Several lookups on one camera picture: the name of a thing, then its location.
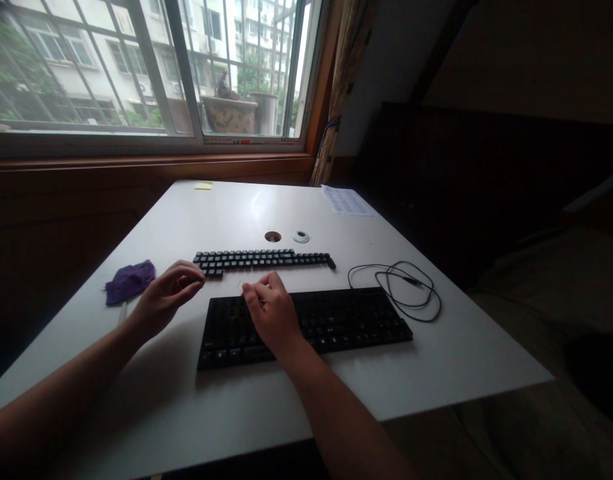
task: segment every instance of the hand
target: hand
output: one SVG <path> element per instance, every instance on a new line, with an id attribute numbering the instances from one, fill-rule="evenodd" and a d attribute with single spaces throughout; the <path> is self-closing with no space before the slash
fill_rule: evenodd
<path id="1" fill-rule="evenodd" d="M 306 341 L 300 333 L 293 300 L 282 280 L 273 271 L 258 283 L 243 284 L 242 292 L 258 335 L 278 361 L 284 363 Z"/>
<path id="2" fill-rule="evenodd" d="M 191 300 L 206 280 L 200 267 L 178 260 L 151 282 L 122 326 L 146 342 L 169 324 L 178 308 Z"/>

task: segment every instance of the purple cloth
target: purple cloth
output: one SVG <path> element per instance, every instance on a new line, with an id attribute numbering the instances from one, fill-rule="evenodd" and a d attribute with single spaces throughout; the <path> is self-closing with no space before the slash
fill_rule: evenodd
<path id="1" fill-rule="evenodd" d="M 155 267 L 151 260 L 122 267 L 105 288 L 107 291 L 107 306 L 115 305 L 142 293 L 154 278 Z"/>

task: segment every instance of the white desk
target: white desk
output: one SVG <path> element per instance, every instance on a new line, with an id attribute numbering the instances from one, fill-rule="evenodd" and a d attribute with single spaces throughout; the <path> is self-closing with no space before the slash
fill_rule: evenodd
<path id="1" fill-rule="evenodd" d="M 552 379 L 382 217 L 339 217 L 320 189 L 216 182 L 201 191 L 194 184 L 176 182 L 16 360 L 0 379 L 0 407 L 117 325 L 119 308 L 106 307 L 103 292 L 117 269 L 150 259 L 159 274 L 207 250 L 331 254 L 336 271 L 279 269 L 289 292 L 347 288 L 346 272 L 363 263 L 409 260 L 428 273 L 444 304 L 437 323 L 407 319 L 412 343 L 325 356 L 380 421 Z M 282 235 L 280 243 L 265 241 L 269 230 Z M 295 243 L 295 230 L 311 240 Z M 183 306 L 107 391 L 61 459 L 60 474 L 127 479 L 309 438 L 305 412 L 277 363 L 196 372 L 209 299 L 238 295 L 240 281 L 262 274 L 225 273 Z M 371 272 L 353 278 L 354 286 L 374 286 Z"/>

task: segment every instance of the paper sheet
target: paper sheet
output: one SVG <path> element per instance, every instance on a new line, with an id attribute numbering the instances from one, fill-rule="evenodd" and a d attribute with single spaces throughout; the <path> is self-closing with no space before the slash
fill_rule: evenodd
<path id="1" fill-rule="evenodd" d="M 355 190 L 335 189 L 322 185 L 322 194 L 328 200 L 331 209 L 338 215 L 361 217 L 375 217 L 376 215 L 376 211 Z"/>

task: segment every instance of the black keyboard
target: black keyboard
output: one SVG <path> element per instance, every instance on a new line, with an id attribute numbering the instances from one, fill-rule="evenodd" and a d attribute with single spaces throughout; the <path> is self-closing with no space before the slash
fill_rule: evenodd
<path id="1" fill-rule="evenodd" d="M 228 270 L 276 269 L 318 263 L 326 263 L 329 268 L 335 270 L 335 263 L 328 253 L 295 253 L 293 249 L 198 252 L 193 263 L 198 265 L 207 277 L 221 277 Z"/>
<path id="2" fill-rule="evenodd" d="M 410 341 L 413 333 L 379 287 L 291 293 L 300 329 L 318 353 Z M 212 298 L 198 370 L 272 361 L 242 297 Z"/>

